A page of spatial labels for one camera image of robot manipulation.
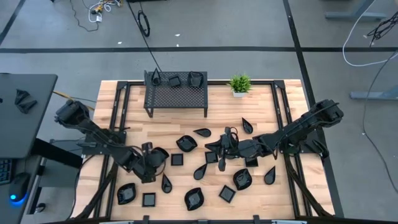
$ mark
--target wooden table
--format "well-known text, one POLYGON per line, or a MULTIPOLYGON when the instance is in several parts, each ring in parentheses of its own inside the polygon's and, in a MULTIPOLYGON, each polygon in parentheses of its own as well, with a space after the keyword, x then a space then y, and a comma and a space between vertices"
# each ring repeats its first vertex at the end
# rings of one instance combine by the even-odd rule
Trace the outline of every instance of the wooden table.
MULTIPOLYGON (((284 81, 292 118, 295 120, 308 111, 302 84, 300 80, 284 81)), ((117 81, 102 81, 99 89, 93 121, 102 128, 109 128, 116 83, 117 81)), ((279 90, 278 95, 279 104, 283 105, 279 90)), ((123 104, 123 96, 122 93, 120 108, 123 104)), ((258 134, 277 131, 271 88, 253 85, 252 90, 244 98, 233 98, 229 86, 209 85, 207 118, 203 117, 201 109, 158 109, 155 116, 149 118, 143 108, 144 96, 144 86, 131 88, 126 120, 126 127, 130 127, 127 130, 127 145, 141 146, 144 142, 152 141, 154 147, 162 147, 170 154, 182 153, 175 141, 187 134, 195 138, 198 147, 192 152, 184 153, 184 166, 171 166, 170 159, 167 159, 165 174, 173 184, 173 190, 169 194, 163 193, 160 188, 162 176, 159 176, 156 182, 143 185, 133 172, 127 173, 119 169, 115 193, 120 186, 134 182, 137 197, 127 205, 118 205, 115 196, 112 220, 142 220, 144 215, 149 215, 151 220, 252 220, 253 215, 259 215, 261 219, 294 218, 283 156, 279 156, 276 161, 272 156, 259 157, 259 166, 248 168, 253 178, 252 185, 248 189, 236 192, 231 203, 226 203, 218 194, 224 185, 236 189, 232 176, 245 167, 244 159, 227 160, 225 172, 220 172, 217 164, 209 164, 202 180, 197 181, 193 178, 194 170, 205 163, 205 152, 208 150, 204 148, 204 145, 217 141, 220 134, 224 133, 225 126, 236 127, 239 139, 251 139, 258 134), (241 126, 242 117, 253 125, 252 134, 244 133, 241 126), (203 138, 192 132, 199 128, 211 129, 212 135, 209 138, 203 138), (272 185, 266 185, 264 174, 273 166, 276 166, 276 181, 272 185), (205 203, 199 209, 188 212, 183 198, 190 189, 195 187, 201 187, 205 203), (156 193, 156 207, 141 207, 142 193, 151 192, 156 193)), ((283 106, 281 108, 282 119, 286 125, 283 106)), ((121 109, 118 112, 116 124, 119 124, 121 109)), ((323 208, 333 214, 325 172, 319 156, 315 154, 300 156, 308 189, 323 208)), ((96 192, 102 162, 103 156, 96 156, 82 169, 72 216, 78 215, 96 192)), ((296 191, 300 212, 305 214, 302 195, 297 186, 296 191)), ((108 192, 105 192, 101 216, 105 214, 107 199, 108 192)))

